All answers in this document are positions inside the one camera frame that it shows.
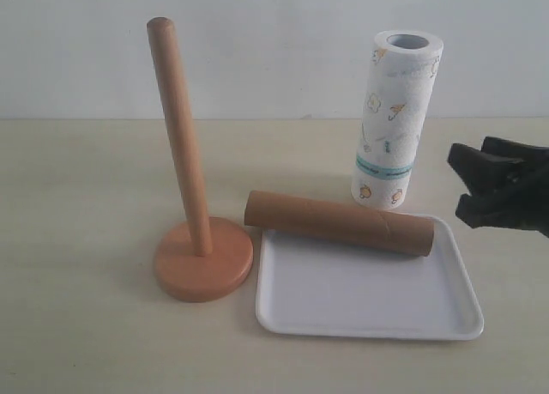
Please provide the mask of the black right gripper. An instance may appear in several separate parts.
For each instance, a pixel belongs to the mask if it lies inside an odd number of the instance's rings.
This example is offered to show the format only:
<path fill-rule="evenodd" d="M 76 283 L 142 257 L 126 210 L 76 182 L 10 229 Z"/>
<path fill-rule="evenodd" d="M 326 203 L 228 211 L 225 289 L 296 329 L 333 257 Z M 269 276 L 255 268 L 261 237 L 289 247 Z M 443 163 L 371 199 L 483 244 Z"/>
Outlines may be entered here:
<path fill-rule="evenodd" d="M 471 228 L 497 227 L 548 235 L 548 148 L 485 138 L 481 151 L 453 143 L 448 164 L 469 191 L 455 215 Z"/>

